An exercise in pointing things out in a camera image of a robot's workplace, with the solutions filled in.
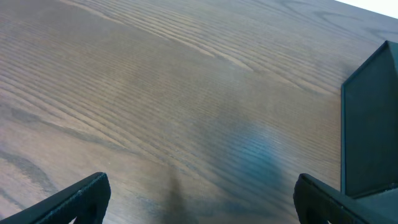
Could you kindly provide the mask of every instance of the wooden table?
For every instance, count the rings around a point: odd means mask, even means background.
[[[0,219],[96,172],[105,223],[298,223],[398,20],[332,0],[0,1]]]

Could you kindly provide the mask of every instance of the dark wooden surface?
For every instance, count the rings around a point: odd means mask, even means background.
[[[105,223],[298,223],[398,20],[332,0],[0,1],[0,218],[96,171]]]

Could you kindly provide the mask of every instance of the white wall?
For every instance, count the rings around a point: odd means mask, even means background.
[[[337,0],[398,19],[398,0]]]

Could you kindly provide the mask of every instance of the wood grain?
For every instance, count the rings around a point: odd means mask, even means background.
[[[0,1],[0,218],[96,171],[105,223],[298,223],[398,20],[332,0]]]

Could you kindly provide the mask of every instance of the black box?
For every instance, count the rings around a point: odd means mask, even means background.
[[[341,86],[341,192],[389,217],[397,187],[398,44],[386,41]]]

